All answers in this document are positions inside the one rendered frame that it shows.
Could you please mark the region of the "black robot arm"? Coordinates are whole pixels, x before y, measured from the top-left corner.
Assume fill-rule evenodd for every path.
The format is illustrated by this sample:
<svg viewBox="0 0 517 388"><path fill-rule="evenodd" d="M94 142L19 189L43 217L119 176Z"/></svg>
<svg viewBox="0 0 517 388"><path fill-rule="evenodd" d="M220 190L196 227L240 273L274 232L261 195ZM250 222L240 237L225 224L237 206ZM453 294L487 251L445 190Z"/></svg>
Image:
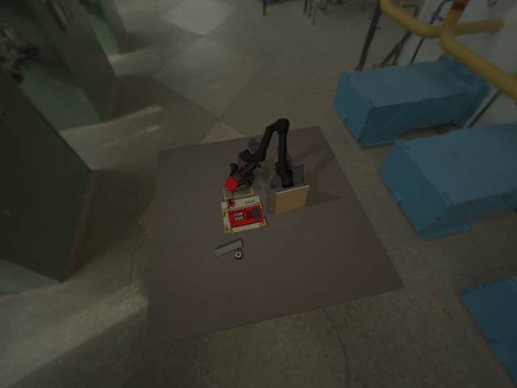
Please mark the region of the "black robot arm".
<svg viewBox="0 0 517 388"><path fill-rule="evenodd" d="M289 129L289 120L280 118L275 123L266 127L261 144L254 155L250 151L244 150L239 154L246 165L253 171L256 167L261 168L261 164L267 155L267 147L274 131L279 134L279 161L275 163L275 171L280 176L282 187L290 188L295 186L293 183L293 171L288 168L287 162L287 133Z"/></svg>

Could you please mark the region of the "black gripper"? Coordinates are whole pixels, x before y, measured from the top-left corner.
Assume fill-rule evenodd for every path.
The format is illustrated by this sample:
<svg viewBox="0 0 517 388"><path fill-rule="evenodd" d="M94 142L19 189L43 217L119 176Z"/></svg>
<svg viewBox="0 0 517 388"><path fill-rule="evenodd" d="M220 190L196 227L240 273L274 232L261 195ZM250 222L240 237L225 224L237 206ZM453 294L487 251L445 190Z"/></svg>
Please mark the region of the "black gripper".
<svg viewBox="0 0 517 388"><path fill-rule="evenodd" d="M238 166L235 163L231 163L230 167L231 167L231 173L230 173L229 177L232 176L235 172L237 172L244 179L244 182L240 183L238 186L236 186L236 188L238 188L242 185L245 185L248 188L252 186L252 183L250 182L250 180L246 179L248 174L252 172L252 170L247 165L245 165L241 170L238 170Z"/></svg>

